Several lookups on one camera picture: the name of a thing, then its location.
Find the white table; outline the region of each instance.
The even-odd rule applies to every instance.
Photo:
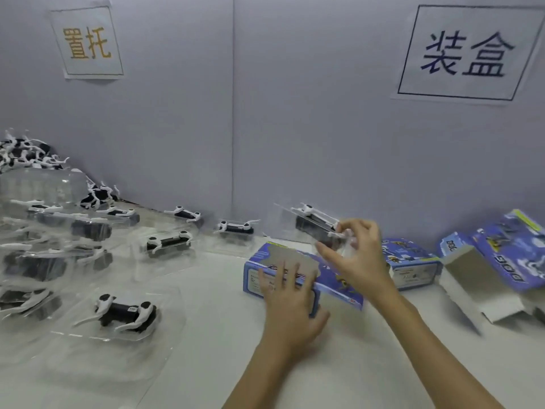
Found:
[[[262,300],[242,291],[244,259],[202,253],[200,265],[163,277],[181,288],[187,323],[139,409],[220,408],[240,378],[264,322]],[[542,408],[545,327],[512,318],[475,332],[438,286],[405,292],[433,332],[506,407]],[[378,312],[327,295],[332,315],[316,353],[290,374],[278,408],[431,408],[424,388]],[[3,371],[2,407],[106,408],[112,397]]]

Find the paper sign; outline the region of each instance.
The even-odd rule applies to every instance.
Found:
[[[420,5],[394,98],[513,101],[544,20],[536,8]]]
[[[123,66],[109,6],[52,10],[67,79],[119,79]]]

